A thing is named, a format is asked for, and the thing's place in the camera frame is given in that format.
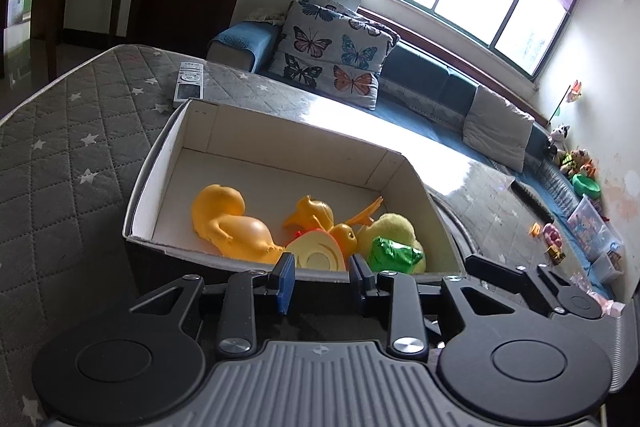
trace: gray ribbed plate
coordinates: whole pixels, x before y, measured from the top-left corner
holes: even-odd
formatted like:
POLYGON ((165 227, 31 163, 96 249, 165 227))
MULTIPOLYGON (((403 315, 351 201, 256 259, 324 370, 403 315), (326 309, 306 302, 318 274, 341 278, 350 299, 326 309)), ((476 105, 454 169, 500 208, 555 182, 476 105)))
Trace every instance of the gray ribbed plate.
POLYGON ((576 315, 552 314, 552 320, 578 331, 596 342, 609 357, 612 369, 612 393, 626 384, 638 365, 638 310, 636 299, 625 306, 621 317, 603 315, 590 321, 576 315))
MULTIPOLYGON (((196 398, 153 427, 490 426, 457 409, 417 362, 374 342, 269 342, 222 362, 196 398)), ((581 427, 593 424, 582 422, 581 427)), ((49 427, 62 427, 55 423, 49 427)))

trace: metal screw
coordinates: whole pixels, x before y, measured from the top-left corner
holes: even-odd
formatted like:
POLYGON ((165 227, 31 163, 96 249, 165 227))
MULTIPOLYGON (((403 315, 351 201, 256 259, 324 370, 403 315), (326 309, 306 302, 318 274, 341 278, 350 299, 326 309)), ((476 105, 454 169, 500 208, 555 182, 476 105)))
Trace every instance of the metal screw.
POLYGON ((218 347, 226 353, 244 353, 245 351, 251 349, 251 342, 249 342, 247 339, 232 337, 230 339, 224 339, 220 341, 218 347))
POLYGON ((394 349, 400 353, 418 353, 424 349, 424 343, 415 337, 401 337, 394 340, 394 349))

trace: green foil wrapper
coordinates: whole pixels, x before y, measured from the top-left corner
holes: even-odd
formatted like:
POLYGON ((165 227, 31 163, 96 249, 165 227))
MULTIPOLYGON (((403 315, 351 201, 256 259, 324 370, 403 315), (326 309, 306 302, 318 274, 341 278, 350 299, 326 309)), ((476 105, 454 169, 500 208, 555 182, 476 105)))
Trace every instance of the green foil wrapper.
POLYGON ((395 270, 411 273, 423 256, 424 254, 420 250, 396 243, 391 239, 377 237, 371 245, 367 264, 374 272, 395 270))

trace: green bowl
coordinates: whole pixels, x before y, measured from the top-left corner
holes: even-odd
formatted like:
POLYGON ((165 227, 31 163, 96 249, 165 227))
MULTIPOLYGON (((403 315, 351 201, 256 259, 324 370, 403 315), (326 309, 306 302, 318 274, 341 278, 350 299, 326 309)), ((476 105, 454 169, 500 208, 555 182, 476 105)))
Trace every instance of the green bowl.
POLYGON ((601 192, 598 183, 584 174, 576 174, 571 180, 574 185, 575 193, 578 196, 586 194, 592 200, 600 199, 601 192))

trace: pink toy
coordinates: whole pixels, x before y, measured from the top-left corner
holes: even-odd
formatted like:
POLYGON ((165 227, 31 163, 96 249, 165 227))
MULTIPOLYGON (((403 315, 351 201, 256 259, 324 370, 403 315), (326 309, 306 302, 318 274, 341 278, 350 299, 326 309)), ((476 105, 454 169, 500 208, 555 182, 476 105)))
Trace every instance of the pink toy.
POLYGON ((560 237, 560 232, 551 223, 547 223, 542 228, 542 235, 544 235, 545 241, 549 246, 555 245, 558 249, 562 248, 562 237, 560 237))

